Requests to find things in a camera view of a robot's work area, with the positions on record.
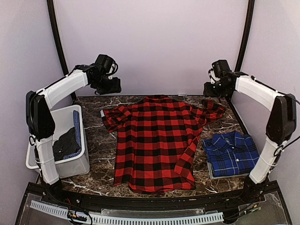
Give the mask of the red black plaid shirt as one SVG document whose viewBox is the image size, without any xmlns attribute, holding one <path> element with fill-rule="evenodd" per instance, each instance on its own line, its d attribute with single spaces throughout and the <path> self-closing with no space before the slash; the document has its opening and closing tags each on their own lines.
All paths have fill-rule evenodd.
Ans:
<svg viewBox="0 0 300 225">
<path fill-rule="evenodd" d="M 194 189 L 192 164 L 203 127 L 224 113 L 211 100 L 197 107 L 164 95 L 102 110 L 106 130 L 117 133 L 114 185 L 126 183 L 141 194 Z"/>
</svg>

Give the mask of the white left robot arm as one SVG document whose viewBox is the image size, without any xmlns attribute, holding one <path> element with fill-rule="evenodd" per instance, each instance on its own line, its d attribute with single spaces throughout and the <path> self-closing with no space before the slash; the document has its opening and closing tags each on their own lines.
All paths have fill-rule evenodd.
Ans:
<svg viewBox="0 0 300 225">
<path fill-rule="evenodd" d="M 51 109 L 71 93 L 86 86 L 95 89 L 95 93 L 99 95 L 120 93 L 120 79 L 113 76 L 118 68 L 118 64 L 112 57 L 100 54 L 94 63 L 76 65 L 61 79 L 26 94 L 29 142 L 34 146 L 40 176 L 46 184 L 54 185 L 60 180 L 53 155 L 55 121 Z"/>
</svg>

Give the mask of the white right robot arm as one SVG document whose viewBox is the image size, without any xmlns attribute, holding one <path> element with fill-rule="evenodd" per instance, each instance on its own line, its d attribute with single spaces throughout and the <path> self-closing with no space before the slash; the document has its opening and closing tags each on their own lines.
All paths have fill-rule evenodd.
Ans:
<svg viewBox="0 0 300 225">
<path fill-rule="evenodd" d="M 299 105 L 299 101 L 294 95 L 280 92 L 253 75 L 233 72 L 227 60 L 213 62 L 209 77 L 210 81 L 204 85 L 204 95 L 229 98 L 234 92 L 238 92 L 269 111 L 265 144 L 257 164 L 249 174 L 251 183 L 260 184 L 277 165 L 281 153 L 298 140 L 291 138 L 297 127 L 296 106 Z"/>
</svg>

